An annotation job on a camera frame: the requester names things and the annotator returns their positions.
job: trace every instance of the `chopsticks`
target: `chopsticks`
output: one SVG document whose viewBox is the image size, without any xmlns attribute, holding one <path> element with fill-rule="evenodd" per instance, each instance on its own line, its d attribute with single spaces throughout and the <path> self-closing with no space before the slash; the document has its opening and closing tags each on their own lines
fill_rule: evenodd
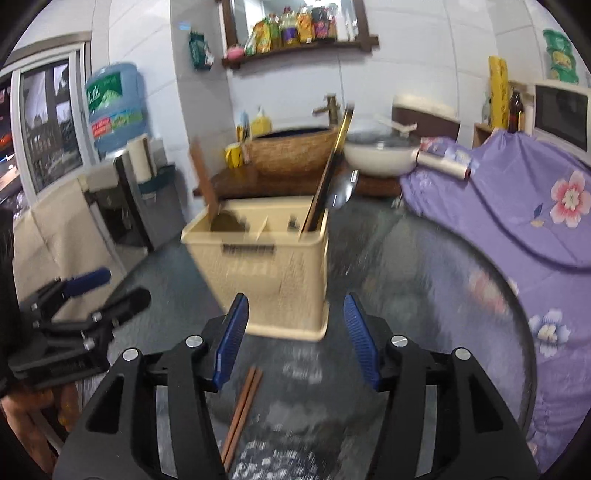
<svg viewBox="0 0 591 480">
<path fill-rule="evenodd" d="M 238 403 L 236 404 L 236 410 L 234 410 L 234 416 L 232 417 L 232 423 L 226 436 L 222 449 L 222 462 L 226 472 L 230 471 L 232 461 L 234 460 L 234 454 L 238 447 L 238 440 L 244 429 L 246 418 L 250 412 L 252 402 L 254 401 L 256 390 L 258 389 L 259 383 L 261 382 L 262 370 L 255 367 L 250 367 L 242 392 L 238 397 Z"/>
</svg>

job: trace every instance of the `glass table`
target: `glass table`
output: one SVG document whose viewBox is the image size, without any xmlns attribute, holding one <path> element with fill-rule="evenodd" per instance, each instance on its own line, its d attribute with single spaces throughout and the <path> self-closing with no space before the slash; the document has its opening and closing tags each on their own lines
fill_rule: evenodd
<svg viewBox="0 0 591 480">
<path fill-rule="evenodd" d="M 404 209 L 353 197 L 329 218 L 329 325 L 317 343 L 246 335 L 232 378 L 209 395 L 221 446 L 249 367 L 264 371 L 230 478 L 365 478 L 387 394 L 362 379 L 342 318 L 349 290 L 370 314 L 422 348 L 472 351 L 523 432 L 535 400 L 535 356 L 527 318 L 498 270 L 466 241 Z M 130 346 L 143 353 L 172 348 L 222 314 L 189 253 L 173 241 L 146 258 L 117 288 L 152 294 L 150 307 L 115 333 L 111 363 Z M 100 381 L 86 381 L 90 394 Z M 417 474 L 430 471 L 436 391 L 428 387 Z M 174 475 L 165 387 L 159 387 L 162 470 Z"/>
</svg>

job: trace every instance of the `wooden handle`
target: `wooden handle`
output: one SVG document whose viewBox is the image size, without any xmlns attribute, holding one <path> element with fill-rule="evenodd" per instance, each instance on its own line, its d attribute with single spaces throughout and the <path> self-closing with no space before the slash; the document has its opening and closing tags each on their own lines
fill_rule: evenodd
<svg viewBox="0 0 591 480">
<path fill-rule="evenodd" d="M 209 221 L 211 222 L 220 212 L 220 203 L 217 199 L 216 191 L 213 189 L 212 181 L 207 175 L 207 168 L 203 161 L 203 154 L 201 153 L 201 147 L 199 146 L 199 140 L 197 137 L 193 138 L 193 141 L 191 142 L 189 154 L 193 160 L 193 168 L 197 174 L 199 187 L 203 194 L 203 198 L 205 199 L 205 204 L 207 205 L 207 218 L 209 218 Z"/>
</svg>

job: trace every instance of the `plastic storage box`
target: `plastic storage box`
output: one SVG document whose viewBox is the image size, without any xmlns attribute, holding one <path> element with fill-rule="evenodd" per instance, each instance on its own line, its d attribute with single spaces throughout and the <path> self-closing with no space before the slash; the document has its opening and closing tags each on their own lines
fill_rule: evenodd
<svg viewBox="0 0 591 480">
<path fill-rule="evenodd" d="M 183 229 L 181 242 L 222 308 L 238 292 L 248 297 L 247 333 L 310 341 L 326 333 L 328 214 L 318 231 L 300 234 L 310 203 L 311 197 L 233 200 L 224 208 L 246 222 L 246 234 L 210 232 L 205 210 Z"/>
</svg>

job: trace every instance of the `bottle label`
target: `bottle label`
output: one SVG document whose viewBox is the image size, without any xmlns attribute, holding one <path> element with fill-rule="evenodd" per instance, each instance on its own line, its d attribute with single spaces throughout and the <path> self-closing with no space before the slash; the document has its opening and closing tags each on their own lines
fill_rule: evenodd
<svg viewBox="0 0 591 480">
<path fill-rule="evenodd" d="M 123 97 L 123 90 L 121 89 L 121 74 L 118 72 L 100 78 L 86 87 L 86 100 L 91 114 L 121 97 Z"/>
<path fill-rule="evenodd" d="M 95 139 L 100 138 L 104 135 L 110 134 L 118 128 L 125 127 L 139 123 L 144 119 L 142 110 L 140 109 L 129 109 L 123 110 L 122 112 L 114 113 L 113 115 L 104 116 L 99 118 L 92 124 L 92 135 Z"/>
<path fill-rule="evenodd" d="M 288 27 L 283 29 L 281 31 L 281 36 L 283 38 L 284 43 L 293 43 L 294 41 L 299 42 L 296 27 Z"/>
</svg>

